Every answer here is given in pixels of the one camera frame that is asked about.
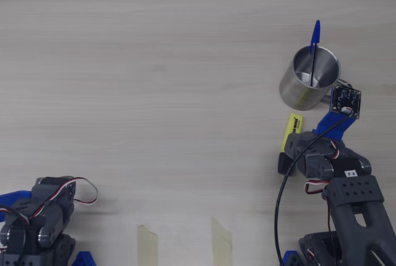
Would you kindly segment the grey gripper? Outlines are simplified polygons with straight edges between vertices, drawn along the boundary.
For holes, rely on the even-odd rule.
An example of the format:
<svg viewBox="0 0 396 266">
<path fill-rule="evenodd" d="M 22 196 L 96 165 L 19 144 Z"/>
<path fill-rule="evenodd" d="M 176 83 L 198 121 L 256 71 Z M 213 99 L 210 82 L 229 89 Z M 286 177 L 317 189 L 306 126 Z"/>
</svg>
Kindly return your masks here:
<svg viewBox="0 0 396 266">
<path fill-rule="evenodd" d="M 295 160 L 304 150 L 305 152 L 295 163 L 296 169 L 306 178 L 332 179 L 335 177 L 331 161 L 334 156 L 345 150 L 342 141 L 321 137 L 313 132 L 291 133 L 286 141 L 286 155 Z"/>
<path fill-rule="evenodd" d="M 67 212 L 73 211 L 75 182 L 76 178 L 72 176 L 37 178 L 31 193 L 32 199 L 37 201 L 33 213 L 41 213 L 45 207 L 54 203 Z"/>
</svg>

